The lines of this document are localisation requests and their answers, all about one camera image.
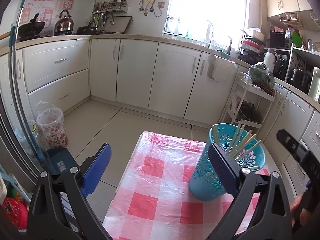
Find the wall outlet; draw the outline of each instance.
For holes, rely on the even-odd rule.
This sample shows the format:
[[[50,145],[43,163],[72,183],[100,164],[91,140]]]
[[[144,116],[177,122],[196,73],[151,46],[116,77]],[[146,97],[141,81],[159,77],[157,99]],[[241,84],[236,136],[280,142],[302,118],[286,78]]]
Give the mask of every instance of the wall outlet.
[[[158,2],[158,8],[164,8],[164,2]]]

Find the blue utensil holder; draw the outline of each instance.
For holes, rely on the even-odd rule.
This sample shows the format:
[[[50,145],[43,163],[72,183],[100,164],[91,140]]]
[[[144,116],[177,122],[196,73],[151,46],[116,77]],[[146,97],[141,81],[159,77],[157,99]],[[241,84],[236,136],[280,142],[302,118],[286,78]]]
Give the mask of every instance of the blue utensil holder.
[[[228,123],[221,123],[217,126],[221,150],[226,152],[230,146],[233,136],[235,135],[237,127]],[[238,144],[247,133],[248,132],[245,130],[242,132]],[[196,168],[189,180],[190,191],[201,201],[212,201],[218,196],[226,193],[208,157],[209,146],[214,142],[213,130],[211,128],[202,155],[199,158]],[[244,148],[244,150],[249,150],[257,142],[258,141],[256,139],[253,139],[252,142]],[[262,146],[258,145],[251,153],[237,163],[241,168],[260,166],[261,169],[265,163],[265,153]]]

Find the pink checkered tablecloth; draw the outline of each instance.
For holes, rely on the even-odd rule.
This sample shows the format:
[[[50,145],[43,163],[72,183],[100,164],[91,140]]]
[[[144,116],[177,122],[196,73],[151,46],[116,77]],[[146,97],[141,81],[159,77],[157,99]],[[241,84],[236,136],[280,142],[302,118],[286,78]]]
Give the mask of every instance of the pink checkered tablecloth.
[[[229,208],[225,194],[196,199],[188,181],[205,143],[143,132],[103,222],[114,240],[205,239]],[[269,174],[265,165],[260,174]],[[255,194],[237,233],[246,230]]]

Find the thermos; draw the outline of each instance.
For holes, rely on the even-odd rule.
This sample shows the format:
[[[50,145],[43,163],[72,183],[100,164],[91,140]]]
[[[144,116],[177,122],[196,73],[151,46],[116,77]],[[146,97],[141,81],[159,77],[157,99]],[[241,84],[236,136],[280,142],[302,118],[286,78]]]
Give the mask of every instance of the thermos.
[[[273,72],[275,63],[277,62],[278,62],[278,54],[274,52],[273,49],[268,49],[268,52],[264,56],[263,63],[270,69],[271,73]]]

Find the tiled floor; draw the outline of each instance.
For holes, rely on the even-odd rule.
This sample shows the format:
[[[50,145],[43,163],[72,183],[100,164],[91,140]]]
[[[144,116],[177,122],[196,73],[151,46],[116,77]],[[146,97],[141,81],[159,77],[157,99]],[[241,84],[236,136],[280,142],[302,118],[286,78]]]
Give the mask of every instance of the tiled floor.
[[[64,118],[68,150],[79,165],[96,154],[103,143],[112,148],[111,161],[95,192],[88,196],[103,221],[129,158],[144,131],[207,141],[207,129],[89,100]]]

